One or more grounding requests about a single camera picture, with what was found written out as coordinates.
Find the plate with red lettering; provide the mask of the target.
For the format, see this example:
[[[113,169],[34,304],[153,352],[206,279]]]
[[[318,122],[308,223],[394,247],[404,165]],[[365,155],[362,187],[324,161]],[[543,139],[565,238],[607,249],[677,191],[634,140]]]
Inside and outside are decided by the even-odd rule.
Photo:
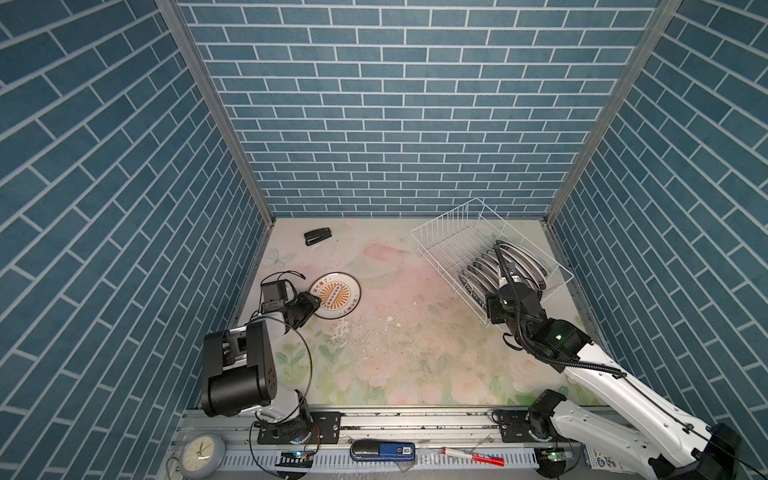
[[[480,273],[479,273],[479,272],[478,272],[478,271],[477,271],[477,270],[476,270],[476,269],[473,267],[473,265],[472,265],[472,264],[471,264],[471,265],[468,265],[468,266],[466,266],[464,269],[467,269],[467,270],[469,270],[469,271],[472,271],[472,272],[473,272],[473,273],[475,273],[476,275],[480,276],[480,277],[481,277],[481,278],[482,278],[482,279],[483,279],[483,280],[484,280],[484,281],[487,283],[486,279],[485,279],[485,278],[484,278],[484,277],[483,277],[483,276],[482,276],[482,275],[481,275],[481,274],[480,274]],[[495,290],[495,289],[493,289],[493,288],[492,288],[492,286],[491,286],[491,285],[489,285],[489,286],[490,286],[490,287],[491,287],[491,289],[494,291],[494,294],[493,294],[493,295],[497,295],[497,294],[498,294],[498,289],[497,289],[497,290]]]

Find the plate with green rim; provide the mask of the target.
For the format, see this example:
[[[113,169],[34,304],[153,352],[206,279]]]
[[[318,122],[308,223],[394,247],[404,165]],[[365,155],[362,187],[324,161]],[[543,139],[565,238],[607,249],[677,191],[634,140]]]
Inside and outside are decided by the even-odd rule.
[[[494,294],[491,287],[480,276],[467,269],[460,271],[458,279],[471,299],[479,308],[485,310],[488,296]]]

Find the plate with orange sun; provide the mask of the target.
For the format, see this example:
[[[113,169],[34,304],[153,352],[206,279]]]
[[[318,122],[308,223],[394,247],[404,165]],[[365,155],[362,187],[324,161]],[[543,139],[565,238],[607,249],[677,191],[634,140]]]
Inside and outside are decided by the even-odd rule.
[[[331,272],[318,278],[309,293],[320,299],[315,315],[324,320],[338,320],[351,314],[359,305],[362,288],[348,273]]]

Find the white wire dish rack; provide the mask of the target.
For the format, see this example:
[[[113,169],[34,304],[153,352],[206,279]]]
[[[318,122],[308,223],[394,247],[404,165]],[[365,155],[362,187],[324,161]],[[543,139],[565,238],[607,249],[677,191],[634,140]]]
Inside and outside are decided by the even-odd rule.
[[[538,223],[526,233],[473,198],[417,226],[411,236],[418,253],[488,327],[492,322],[485,296],[505,282],[495,245],[513,279],[533,289],[545,308],[568,296],[567,285],[574,275],[554,258],[548,243],[539,240],[540,233]]]

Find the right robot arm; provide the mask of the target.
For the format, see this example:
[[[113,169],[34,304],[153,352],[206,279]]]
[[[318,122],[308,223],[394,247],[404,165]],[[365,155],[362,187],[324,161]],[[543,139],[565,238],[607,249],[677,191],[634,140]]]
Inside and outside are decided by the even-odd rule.
[[[547,316],[535,292],[514,282],[491,289],[485,310],[503,323],[506,343],[576,380],[604,400],[622,423],[585,410],[551,389],[527,413],[540,441],[566,438],[589,446],[646,479],[734,479],[741,436],[709,425],[657,394],[622,368],[574,324]]]

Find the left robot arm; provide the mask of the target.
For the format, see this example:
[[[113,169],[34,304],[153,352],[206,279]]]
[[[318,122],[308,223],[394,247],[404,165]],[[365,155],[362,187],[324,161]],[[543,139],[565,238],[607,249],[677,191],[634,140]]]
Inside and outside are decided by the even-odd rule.
[[[299,444],[316,431],[306,394],[278,382],[273,343],[297,333],[321,300],[308,292],[271,310],[256,312],[243,326],[208,334],[202,349],[201,405],[209,417],[254,415],[260,441]]]

